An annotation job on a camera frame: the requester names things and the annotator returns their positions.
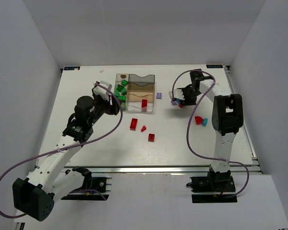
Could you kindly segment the green 2x4 lego brick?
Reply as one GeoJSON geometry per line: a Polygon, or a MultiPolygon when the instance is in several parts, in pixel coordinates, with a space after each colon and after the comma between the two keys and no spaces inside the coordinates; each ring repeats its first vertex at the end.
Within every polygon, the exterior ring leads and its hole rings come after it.
{"type": "Polygon", "coordinates": [[[118,99],[122,102],[126,102],[126,96],[125,95],[119,96],[118,99]]]}

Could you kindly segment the red 2x2 lego brick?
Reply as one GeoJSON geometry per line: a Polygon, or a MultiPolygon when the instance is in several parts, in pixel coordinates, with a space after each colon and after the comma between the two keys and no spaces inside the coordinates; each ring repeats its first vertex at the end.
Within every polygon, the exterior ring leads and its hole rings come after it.
{"type": "Polygon", "coordinates": [[[148,134],[148,141],[154,142],[155,141],[155,134],[148,134]]]}

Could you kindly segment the green lego brick carried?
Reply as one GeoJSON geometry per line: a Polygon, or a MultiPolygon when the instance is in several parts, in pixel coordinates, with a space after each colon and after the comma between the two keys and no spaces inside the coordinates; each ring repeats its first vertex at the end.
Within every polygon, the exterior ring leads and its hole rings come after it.
{"type": "Polygon", "coordinates": [[[118,84],[117,87],[116,87],[116,89],[117,89],[119,92],[121,92],[121,91],[124,89],[124,86],[118,84]]]}

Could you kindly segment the green upside-down 2x2 lego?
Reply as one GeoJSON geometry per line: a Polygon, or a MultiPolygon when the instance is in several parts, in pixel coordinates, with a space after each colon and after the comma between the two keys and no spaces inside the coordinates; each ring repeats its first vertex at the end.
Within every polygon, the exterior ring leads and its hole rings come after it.
{"type": "Polygon", "coordinates": [[[126,86],[126,85],[128,84],[128,81],[123,80],[123,81],[121,82],[121,84],[122,84],[123,86],[126,86]]]}

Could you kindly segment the red rounded lego brick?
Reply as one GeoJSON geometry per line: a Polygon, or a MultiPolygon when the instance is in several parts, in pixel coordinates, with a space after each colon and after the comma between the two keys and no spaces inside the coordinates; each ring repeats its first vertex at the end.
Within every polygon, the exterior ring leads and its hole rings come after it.
{"type": "Polygon", "coordinates": [[[197,124],[197,125],[201,125],[202,124],[202,122],[203,122],[203,118],[202,117],[200,117],[200,116],[195,116],[195,123],[197,124]]]}

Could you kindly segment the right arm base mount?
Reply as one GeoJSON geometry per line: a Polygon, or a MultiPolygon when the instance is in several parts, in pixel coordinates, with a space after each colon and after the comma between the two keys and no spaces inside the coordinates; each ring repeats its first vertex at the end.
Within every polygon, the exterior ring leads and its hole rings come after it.
{"type": "Polygon", "coordinates": [[[226,183],[212,186],[207,176],[191,177],[186,184],[191,189],[194,204],[237,203],[233,177],[226,183]]]}

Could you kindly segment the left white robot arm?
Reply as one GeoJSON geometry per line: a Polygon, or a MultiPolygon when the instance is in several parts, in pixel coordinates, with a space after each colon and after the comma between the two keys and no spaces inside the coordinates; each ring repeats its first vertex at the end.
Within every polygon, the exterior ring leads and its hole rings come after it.
{"type": "Polygon", "coordinates": [[[89,189],[91,172],[84,167],[77,166],[63,178],[57,177],[89,140],[98,119],[103,114],[117,115],[119,109],[119,101],[109,92],[93,90],[92,96],[80,97],[55,153],[45,157],[25,179],[18,178],[13,183],[14,207],[38,221],[44,221],[58,200],[73,190],[89,189]]]}

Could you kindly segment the red 2x4 lego brick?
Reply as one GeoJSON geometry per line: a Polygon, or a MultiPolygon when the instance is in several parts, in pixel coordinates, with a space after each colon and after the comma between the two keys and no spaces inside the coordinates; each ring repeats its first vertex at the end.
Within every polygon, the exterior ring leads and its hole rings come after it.
{"type": "Polygon", "coordinates": [[[138,119],[132,118],[131,123],[130,123],[130,130],[136,130],[137,123],[138,123],[138,119]]]}

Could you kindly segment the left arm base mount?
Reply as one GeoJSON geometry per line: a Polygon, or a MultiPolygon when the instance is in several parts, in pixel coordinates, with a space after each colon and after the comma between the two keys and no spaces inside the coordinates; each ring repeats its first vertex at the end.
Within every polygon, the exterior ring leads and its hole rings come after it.
{"type": "Polygon", "coordinates": [[[111,191],[111,177],[93,176],[92,172],[84,167],[74,167],[66,170],[65,174],[70,172],[80,173],[84,176],[84,182],[80,188],[74,189],[61,200],[107,201],[111,191]]]}

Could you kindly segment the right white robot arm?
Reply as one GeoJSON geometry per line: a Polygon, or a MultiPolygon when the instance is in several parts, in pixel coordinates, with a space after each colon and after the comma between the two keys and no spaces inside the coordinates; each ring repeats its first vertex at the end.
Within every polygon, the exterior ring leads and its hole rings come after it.
{"type": "Polygon", "coordinates": [[[243,126],[242,96],[231,94],[216,83],[214,76],[200,69],[187,70],[190,73],[191,84],[184,88],[177,88],[181,98],[181,105],[193,105],[193,111],[187,124],[187,146],[190,148],[189,131],[192,118],[203,98],[213,103],[211,122],[216,134],[215,151],[213,157],[206,157],[191,151],[195,156],[210,160],[210,170],[215,174],[226,174],[230,171],[232,144],[243,126]]]}

